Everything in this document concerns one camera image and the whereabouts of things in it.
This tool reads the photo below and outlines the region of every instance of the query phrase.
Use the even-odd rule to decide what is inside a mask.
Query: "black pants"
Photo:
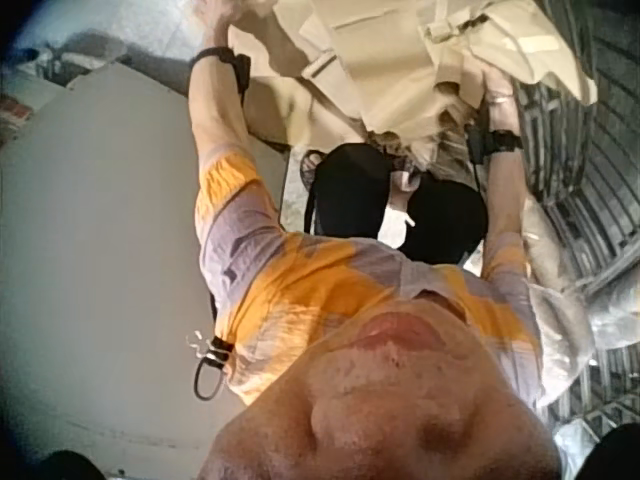
[[[329,237],[377,238],[389,198],[392,161],[366,144],[345,144],[318,165],[305,215],[310,227],[315,207],[315,233]],[[461,183],[423,174],[407,213],[400,247],[408,258],[429,264],[458,264],[487,234],[482,196]]]

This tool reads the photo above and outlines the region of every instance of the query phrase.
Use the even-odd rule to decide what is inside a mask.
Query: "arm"
[[[228,46],[229,19],[219,14],[215,18],[207,27],[202,49]],[[231,65],[207,57],[194,66],[189,84],[189,114],[203,163],[208,163],[206,157],[220,147],[247,149],[249,135],[237,91]]]
[[[520,135],[518,106],[513,98],[513,86],[510,80],[497,68],[486,66],[485,81],[490,130],[510,130]],[[506,101],[494,103],[492,98],[496,97],[502,97]],[[484,249],[483,277],[489,277],[494,268],[499,268],[499,265],[495,265],[492,260],[505,242],[521,246],[522,209],[526,195],[527,185],[522,152],[516,150],[493,154],[489,160],[487,184],[489,231]],[[509,262],[509,266],[520,273],[525,273],[524,253],[517,256],[521,258],[509,255],[511,260],[514,260]]]
[[[227,45],[229,25],[246,2],[203,0],[209,21],[204,48]],[[191,72],[189,114],[199,158],[195,224],[200,270],[224,318],[283,241],[277,213],[249,153],[238,86],[231,65],[216,57]],[[218,322],[224,329],[225,322]]]
[[[518,106],[511,81],[497,68],[486,67],[489,128],[520,135]],[[507,98],[492,103],[492,98]],[[491,282],[536,336],[539,335],[529,298],[527,259],[522,242],[522,211],[527,195],[522,152],[495,153],[489,160],[487,186],[489,231],[484,246],[482,277]]]

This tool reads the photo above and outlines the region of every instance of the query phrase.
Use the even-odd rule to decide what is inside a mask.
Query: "hand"
[[[228,28],[247,10],[246,0],[193,0],[195,16],[208,28]]]
[[[489,129],[509,130],[520,135],[518,104],[513,96],[513,84],[508,75],[488,63],[483,63],[485,100],[489,105]]]

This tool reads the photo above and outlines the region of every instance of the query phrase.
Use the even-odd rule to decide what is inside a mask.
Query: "tiled floor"
[[[101,33],[164,58],[189,59],[200,42],[189,18],[192,0],[49,0],[16,46],[60,48],[74,37]]]

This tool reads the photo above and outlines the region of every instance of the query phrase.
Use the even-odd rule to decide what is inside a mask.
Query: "black watch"
[[[465,127],[469,159],[475,165],[483,165],[485,157],[498,152],[522,150],[522,138],[509,130],[483,132],[477,125]]]
[[[486,136],[485,155],[522,150],[522,139],[510,130],[494,130]]]

